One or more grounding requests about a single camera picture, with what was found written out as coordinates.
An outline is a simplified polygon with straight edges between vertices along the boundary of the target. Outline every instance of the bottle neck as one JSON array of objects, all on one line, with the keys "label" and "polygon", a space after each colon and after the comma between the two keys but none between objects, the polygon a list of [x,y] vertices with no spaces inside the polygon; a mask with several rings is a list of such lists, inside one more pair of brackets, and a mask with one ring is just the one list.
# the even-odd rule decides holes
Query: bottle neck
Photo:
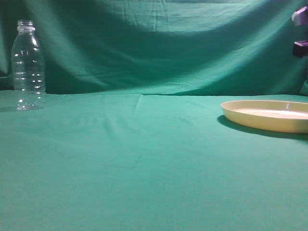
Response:
[{"label": "bottle neck", "polygon": [[33,34],[35,28],[32,26],[18,26],[17,27],[18,34]]}]

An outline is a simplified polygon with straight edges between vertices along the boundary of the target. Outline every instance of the clear plastic bottle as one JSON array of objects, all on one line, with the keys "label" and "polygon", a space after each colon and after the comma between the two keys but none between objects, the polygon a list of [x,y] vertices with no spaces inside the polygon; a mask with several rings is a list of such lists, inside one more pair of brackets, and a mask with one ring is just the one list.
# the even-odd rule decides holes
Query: clear plastic bottle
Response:
[{"label": "clear plastic bottle", "polygon": [[17,109],[32,110],[43,107],[45,96],[45,61],[34,35],[30,20],[18,20],[18,35],[12,48],[12,70]]}]

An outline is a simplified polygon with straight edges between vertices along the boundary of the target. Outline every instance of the green backdrop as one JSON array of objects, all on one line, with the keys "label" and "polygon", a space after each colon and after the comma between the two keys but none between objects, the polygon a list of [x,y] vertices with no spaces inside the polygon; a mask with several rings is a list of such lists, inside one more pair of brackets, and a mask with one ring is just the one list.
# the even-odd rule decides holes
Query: green backdrop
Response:
[{"label": "green backdrop", "polygon": [[[304,0],[2,0],[0,89],[18,19],[32,19],[48,93],[297,94]],[[308,87],[302,90],[308,93]]]}]

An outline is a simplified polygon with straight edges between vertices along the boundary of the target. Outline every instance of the yellow plate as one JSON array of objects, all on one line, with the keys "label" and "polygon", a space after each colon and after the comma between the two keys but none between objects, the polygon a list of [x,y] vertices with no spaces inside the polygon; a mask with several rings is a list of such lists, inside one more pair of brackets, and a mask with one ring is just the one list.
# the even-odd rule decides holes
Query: yellow plate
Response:
[{"label": "yellow plate", "polygon": [[221,107],[226,118],[248,127],[308,133],[308,103],[242,100],[225,102]]}]

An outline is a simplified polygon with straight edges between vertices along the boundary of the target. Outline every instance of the green tablecloth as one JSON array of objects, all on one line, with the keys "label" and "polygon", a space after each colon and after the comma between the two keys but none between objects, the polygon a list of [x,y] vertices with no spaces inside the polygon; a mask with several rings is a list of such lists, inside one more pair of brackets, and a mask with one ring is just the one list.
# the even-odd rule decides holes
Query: green tablecloth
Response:
[{"label": "green tablecloth", "polygon": [[308,135],[222,116],[238,99],[0,92],[1,231],[306,231]]}]

